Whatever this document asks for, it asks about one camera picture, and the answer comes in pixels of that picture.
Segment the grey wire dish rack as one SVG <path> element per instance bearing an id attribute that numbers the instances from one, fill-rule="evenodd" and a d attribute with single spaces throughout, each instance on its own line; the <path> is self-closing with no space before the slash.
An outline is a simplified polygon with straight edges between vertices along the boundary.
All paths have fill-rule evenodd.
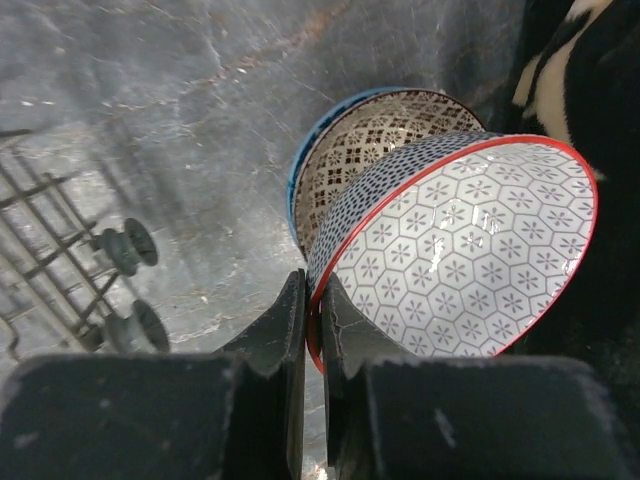
<path id="1" fill-rule="evenodd" d="M 159 252 L 135 218 L 103 228 L 82 215 L 71 175 L 40 174 L 18 146 L 30 130 L 1 134 L 1 363 L 37 349 L 166 354 L 167 330 L 129 281 Z"/>

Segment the grey speckled bowl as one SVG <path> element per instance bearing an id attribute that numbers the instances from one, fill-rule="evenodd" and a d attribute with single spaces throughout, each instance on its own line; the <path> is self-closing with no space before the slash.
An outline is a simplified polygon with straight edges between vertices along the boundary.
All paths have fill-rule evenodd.
<path id="1" fill-rule="evenodd" d="M 396 148 L 339 195 L 314 240 L 308 351 L 321 365 L 337 279 L 414 355 L 499 354 L 564 291 L 597 215 L 595 174 L 560 141 L 469 131 Z"/>

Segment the multicolour scale pattern bowl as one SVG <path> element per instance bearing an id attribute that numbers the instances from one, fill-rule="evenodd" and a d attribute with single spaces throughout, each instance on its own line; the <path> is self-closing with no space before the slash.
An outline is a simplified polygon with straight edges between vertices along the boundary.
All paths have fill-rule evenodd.
<path id="1" fill-rule="evenodd" d="M 436 134 L 483 129 L 463 103 L 424 88 L 381 87 L 339 102 L 314 124 L 292 161 L 287 219 L 300 253 L 310 253 L 341 192 L 393 149 Z"/>

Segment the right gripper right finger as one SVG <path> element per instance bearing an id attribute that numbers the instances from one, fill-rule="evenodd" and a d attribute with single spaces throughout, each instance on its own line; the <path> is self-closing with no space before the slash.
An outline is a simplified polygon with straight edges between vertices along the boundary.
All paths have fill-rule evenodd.
<path id="1" fill-rule="evenodd" d="M 371 475 L 375 436 L 363 366 L 405 351 L 358 310 L 340 284 L 324 290 L 321 331 L 329 465 L 338 475 Z"/>

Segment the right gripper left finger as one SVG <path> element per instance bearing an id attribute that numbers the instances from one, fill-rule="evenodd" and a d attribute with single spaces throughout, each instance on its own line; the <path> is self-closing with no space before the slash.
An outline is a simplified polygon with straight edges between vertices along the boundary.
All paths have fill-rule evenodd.
<path id="1" fill-rule="evenodd" d="M 299 479 L 304 427 L 306 283 L 291 272 L 275 302 L 221 351 L 240 356 L 224 479 Z"/>

